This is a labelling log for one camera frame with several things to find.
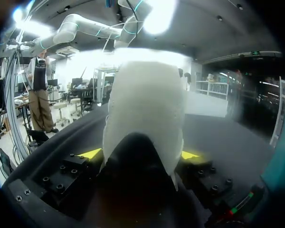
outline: person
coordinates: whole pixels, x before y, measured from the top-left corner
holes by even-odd
[[[49,59],[43,50],[37,57],[32,58],[27,69],[29,109],[35,131],[57,133],[48,103],[46,89],[48,86],[47,72]]]

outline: black surface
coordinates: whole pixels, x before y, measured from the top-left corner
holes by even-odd
[[[106,116],[107,105],[97,107],[54,135],[20,164],[9,176],[3,189],[15,179],[24,180],[41,170],[50,169],[51,164],[58,163],[67,154],[81,154],[102,148]],[[251,187],[259,181],[259,175],[273,153],[269,145],[257,135],[226,118],[186,115],[183,138],[185,151],[198,150],[205,153],[222,175],[245,187]],[[186,194],[191,197],[186,196],[184,202],[187,203],[182,204],[186,208],[189,208],[189,204],[195,205],[198,209],[191,208],[190,214],[197,213],[202,220],[201,224],[204,223],[209,211],[200,206],[194,194]],[[163,215],[170,218],[171,210]]]

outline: green light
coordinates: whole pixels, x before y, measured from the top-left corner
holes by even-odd
[[[237,208],[233,208],[233,209],[231,209],[232,214],[235,214],[237,211],[238,211],[238,209],[237,209]]]

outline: shelf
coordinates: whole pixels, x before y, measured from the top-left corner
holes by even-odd
[[[225,93],[220,93],[220,92],[209,91],[209,93],[213,93],[213,94],[220,94],[220,95],[227,96],[227,94],[225,94]]]
[[[197,91],[202,91],[202,92],[208,92],[208,90],[204,90],[204,89],[196,89]]]
[[[202,91],[202,92],[209,92],[209,93],[213,93],[213,94],[220,94],[220,95],[224,95],[224,96],[227,96],[227,94],[224,94],[224,93],[220,93],[220,92],[214,92],[214,91],[208,91],[208,90],[205,90],[205,89],[196,89],[197,91]]]
[[[226,82],[209,82],[209,81],[196,81],[201,83],[210,83],[210,84],[216,84],[216,85],[228,85]]]

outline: ceiling light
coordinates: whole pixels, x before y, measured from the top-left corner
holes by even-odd
[[[51,28],[36,21],[26,21],[17,23],[18,29],[23,29],[27,33],[31,33],[40,37],[48,37],[52,34]]]
[[[161,34],[168,30],[177,7],[177,0],[148,1],[153,6],[151,13],[144,21],[143,28],[150,34]]]
[[[13,19],[16,23],[20,23],[22,21],[22,10],[20,8],[17,8],[13,13]]]
[[[243,7],[241,4],[238,4],[237,7],[240,9],[240,10],[243,10]]]
[[[270,94],[270,95],[272,95],[272,96],[277,96],[277,97],[279,97],[279,95],[272,94],[272,93],[270,93],[270,92],[268,92],[268,94]]]
[[[268,83],[268,82],[260,82],[260,83],[262,83],[262,84],[266,84],[266,85],[270,85],[270,86],[275,86],[275,87],[278,87],[278,88],[279,88],[279,86],[278,86],[278,85],[271,84],[271,83]]]

